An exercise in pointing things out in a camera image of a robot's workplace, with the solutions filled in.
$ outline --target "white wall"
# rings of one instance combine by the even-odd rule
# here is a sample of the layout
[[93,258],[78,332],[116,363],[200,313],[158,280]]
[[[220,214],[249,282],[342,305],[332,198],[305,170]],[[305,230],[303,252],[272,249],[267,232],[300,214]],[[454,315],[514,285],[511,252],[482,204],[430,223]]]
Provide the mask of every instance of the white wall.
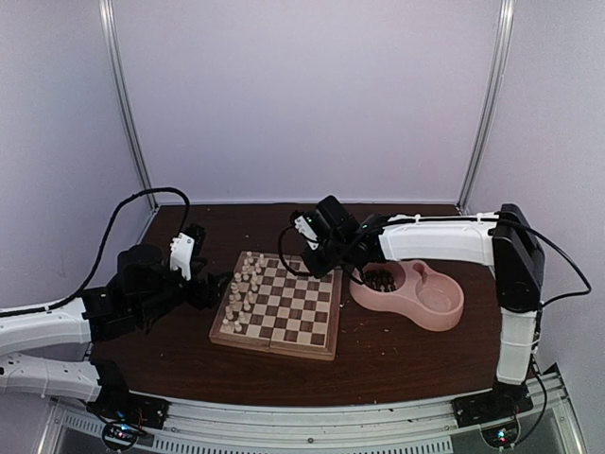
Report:
[[455,201],[499,6],[116,0],[151,180],[193,201]]
[[[557,361],[590,447],[605,421],[605,4],[517,3],[510,59],[471,210],[515,201],[595,287],[544,315],[540,362]],[[544,296],[581,288],[546,251]]]
[[[98,1],[2,0],[0,10],[0,307],[10,307],[74,290],[114,206],[139,187]],[[93,284],[111,277],[147,214],[141,201],[122,215]],[[44,406],[0,395],[0,451],[32,452]]]

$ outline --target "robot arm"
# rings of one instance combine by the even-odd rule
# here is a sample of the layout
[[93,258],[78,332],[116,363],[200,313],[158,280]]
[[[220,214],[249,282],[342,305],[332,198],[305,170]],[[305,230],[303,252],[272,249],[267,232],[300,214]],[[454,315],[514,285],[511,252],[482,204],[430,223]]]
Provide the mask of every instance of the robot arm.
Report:
[[[204,239],[203,228],[193,224],[173,239],[168,263],[158,248],[136,245],[118,255],[117,274],[106,287],[86,289],[60,307],[48,303],[1,309],[0,393],[74,397],[108,417],[132,407],[132,394],[110,361],[65,362],[17,352],[108,341],[136,328],[148,331],[185,301],[199,309],[212,307],[231,275],[197,277],[205,265],[197,259]],[[135,408],[144,404],[136,402]]]
[[307,241],[302,258],[315,277],[336,266],[363,276],[368,263],[415,258],[493,267],[502,312],[494,388],[505,390],[507,402],[522,399],[538,341],[545,254],[516,205],[472,217],[372,215],[360,223],[330,196],[313,210],[295,212],[291,223]]

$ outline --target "black cable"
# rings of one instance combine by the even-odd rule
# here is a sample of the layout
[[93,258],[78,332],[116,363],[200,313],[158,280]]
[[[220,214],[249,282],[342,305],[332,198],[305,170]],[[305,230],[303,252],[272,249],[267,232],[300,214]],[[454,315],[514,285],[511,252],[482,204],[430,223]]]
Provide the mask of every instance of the black cable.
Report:
[[305,271],[297,271],[294,270],[292,267],[290,267],[287,262],[285,261],[285,257],[284,257],[284,236],[285,234],[294,229],[293,225],[290,225],[286,228],[283,229],[282,232],[280,232],[279,236],[277,237],[277,254],[280,257],[280,261],[282,262],[282,265],[284,265],[284,268],[286,270],[288,270],[291,274],[295,275],[295,276],[301,276],[301,277],[313,277],[313,274],[310,272],[305,272]]
[[136,194],[132,194],[127,199],[120,201],[117,204],[117,206],[115,207],[115,209],[113,210],[112,216],[110,217],[110,221],[108,222],[107,227],[105,228],[105,233],[103,234],[103,238],[101,239],[101,244],[99,245],[98,251],[96,253],[95,263],[93,264],[93,267],[91,268],[90,272],[88,273],[88,276],[86,276],[86,278],[84,279],[82,284],[80,284],[80,286],[78,287],[78,289],[76,291],[74,291],[67,298],[63,298],[62,300],[57,301],[56,303],[49,305],[49,306],[39,306],[39,307],[32,307],[30,309],[17,309],[17,310],[11,310],[10,312],[0,312],[0,318],[15,317],[18,315],[27,315],[27,314],[36,314],[36,313],[40,313],[40,312],[46,312],[48,310],[58,309],[60,307],[63,307],[65,305],[71,303],[72,301],[74,301],[78,297],[78,295],[83,290],[85,290],[86,287],[90,284],[90,282],[93,280],[93,277],[95,277],[96,270],[98,269],[98,266],[101,262],[101,258],[103,256],[103,251],[105,250],[105,245],[107,244],[107,240],[109,238],[110,232],[112,231],[113,224],[115,223],[115,220],[116,220],[117,215],[119,214],[120,210],[122,208],[124,208],[126,205],[128,205],[129,203],[131,203],[141,197],[147,196],[149,194],[157,194],[157,193],[176,194],[179,197],[181,197],[181,199],[183,200],[184,212],[182,214],[181,226],[179,227],[179,231],[177,232],[177,235],[178,235],[179,232],[181,232],[183,230],[185,222],[187,221],[187,216],[189,215],[189,206],[191,204],[189,202],[189,198],[187,198],[187,196],[185,195],[184,192],[180,191],[180,189],[177,189],[176,187],[155,187],[155,188],[151,188],[151,189],[144,189],[142,191],[137,192]]
[[556,253],[558,253],[561,257],[563,257],[563,259],[565,259],[565,261],[569,264],[569,266],[576,272],[576,274],[578,275],[579,279],[582,281],[584,286],[586,286],[585,290],[571,291],[571,292],[563,293],[561,295],[557,295],[553,298],[550,298],[542,305],[542,308],[544,308],[548,305],[551,305],[555,301],[559,301],[564,298],[571,298],[573,296],[588,295],[591,291],[593,291],[593,287],[590,285],[590,282],[588,282],[588,278],[584,275],[584,273],[579,268],[579,266],[576,264],[576,262],[574,262],[574,260],[563,249],[561,249],[557,244],[555,244],[547,236],[541,234],[537,230],[534,230],[527,225],[520,224],[519,222],[514,222],[514,221],[508,220],[508,219],[499,219],[498,222],[502,223],[503,225],[509,225],[510,227],[515,228],[515,229],[519,229],[519,228],[523,229],[526,232],[529,232],[529,233],[537,236],[538,238],[540,238],[544,243],[546,243],[548,246],[550,246]]
[[536,358],[534,356],[531,357],[531,363],[532,363],[532,369],[534,374],[536,375],[536,380],[538,381],[538,383],[540,384],[540,387],[542,388],[542,392],[544,393],[544,403],[542,405],[542,410],[540,411],[540,414],[538,415],[538,419],[536,419],[536,422],[533,423],[533,426],[531,427],[530,430],[528,430],[523,437],[521,437],[519,440],[515,440],[515,442],[512,444],[512,447],[515,448],[518,445],[520,445],[522,442],[524,442],[529,435],[531,435],[533,433],[533,431],[536,429],[536,427],[538,427],[538,425],[540,424],[540,421],[542,421],[542,418],[544,417],[545,413],[546,413],[546,406],[548,405],[548,393],[546,392],[546,386],[544,384],[544,382],[542,381],[542,378],[540,377],[540,372],[538,371],[538,365],[536,363]]

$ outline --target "chessboard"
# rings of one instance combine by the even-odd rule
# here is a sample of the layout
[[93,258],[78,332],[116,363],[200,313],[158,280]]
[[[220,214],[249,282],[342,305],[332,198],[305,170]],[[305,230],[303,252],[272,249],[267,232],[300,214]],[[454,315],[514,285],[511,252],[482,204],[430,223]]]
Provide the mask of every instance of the chessboard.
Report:
[[[307,271],[287,255],[288,266]],[[321,279],[294,276],[272,253],[240,254],[210,330],[221,345],[333,360],[337,350],[342,271]]]

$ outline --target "wooden table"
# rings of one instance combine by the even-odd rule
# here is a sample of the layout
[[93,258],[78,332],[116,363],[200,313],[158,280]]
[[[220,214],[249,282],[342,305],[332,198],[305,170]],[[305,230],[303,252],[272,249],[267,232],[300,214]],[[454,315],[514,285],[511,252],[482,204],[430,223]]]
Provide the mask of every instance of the wooden table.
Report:
[[[195,206],[189,217],[207,228],[202,255],[209,272],[231,271],[241,251],[276,252],[289,215],[306,205]],[[452,205],[350,205],[362,220],[372,213],[454,215]],[[163,207],[146,243],[168,254],[180,207]],[[301,251],[296,234],[287,253]],[[333,362],[255,353],[211,344],[216,310],[183,305],[156,323],[95,346],[95,358],[112,359],[135,391],[228,404],[326,406],[407,401],[477,391],[492,386],[498,359],[500,314],[486,268],[429,261],[455,278],[465,294],[458,326],[432,333],[410,320],[357,305],[343,286],[337,357]]]

